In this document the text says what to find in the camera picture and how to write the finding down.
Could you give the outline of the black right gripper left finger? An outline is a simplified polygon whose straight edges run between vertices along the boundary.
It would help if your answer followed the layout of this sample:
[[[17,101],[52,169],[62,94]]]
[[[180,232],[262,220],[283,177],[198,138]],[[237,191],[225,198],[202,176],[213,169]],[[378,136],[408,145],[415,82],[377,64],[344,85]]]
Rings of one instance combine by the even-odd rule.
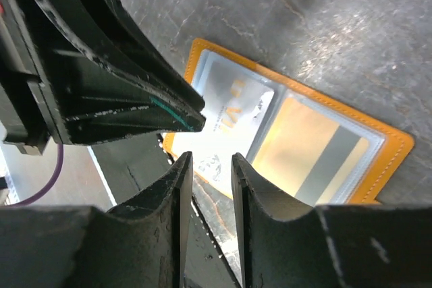
[[[94,206],[3,207],[2,287],[181,287],[192,153],[129,200]]]

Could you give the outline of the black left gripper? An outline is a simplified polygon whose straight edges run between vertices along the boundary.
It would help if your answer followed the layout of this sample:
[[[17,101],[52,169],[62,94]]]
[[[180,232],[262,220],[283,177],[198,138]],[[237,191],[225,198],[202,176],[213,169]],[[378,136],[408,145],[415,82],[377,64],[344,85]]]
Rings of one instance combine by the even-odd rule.
[[[1,0],[1,142],[22,154],[199,132],[204,105],[120,0]]]

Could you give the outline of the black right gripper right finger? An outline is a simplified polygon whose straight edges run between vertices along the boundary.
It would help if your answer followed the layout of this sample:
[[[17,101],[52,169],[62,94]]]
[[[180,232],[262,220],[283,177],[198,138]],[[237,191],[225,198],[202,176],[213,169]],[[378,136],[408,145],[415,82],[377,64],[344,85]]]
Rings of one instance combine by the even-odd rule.
[[[430,287],[431,207],[309,206],[232,157],[245,287]]]

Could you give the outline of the mustard leather card holder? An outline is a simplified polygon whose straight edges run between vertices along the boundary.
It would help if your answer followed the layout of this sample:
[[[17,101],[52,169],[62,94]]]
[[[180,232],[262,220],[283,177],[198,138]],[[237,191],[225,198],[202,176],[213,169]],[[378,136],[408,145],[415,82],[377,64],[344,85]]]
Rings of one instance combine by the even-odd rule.
[[[275,97],[271,101],[252,148],[247,155],[242,154],[251,165],[287,98],[295,98],[300,103],[324,114],[369,141],[368,150],[360,158],[353,171],[336,191],[333,198],[328,203],[323,204],[375,203],[377,194],[414,146],[413,137],[406,132],[201,38],[192,43],[184,73],[186,81],[193,89],[195,87],[192,85],[192,79],[198,64],[205,60],[208,53],[216,53],[238,63],[267,78],[275,86]]]

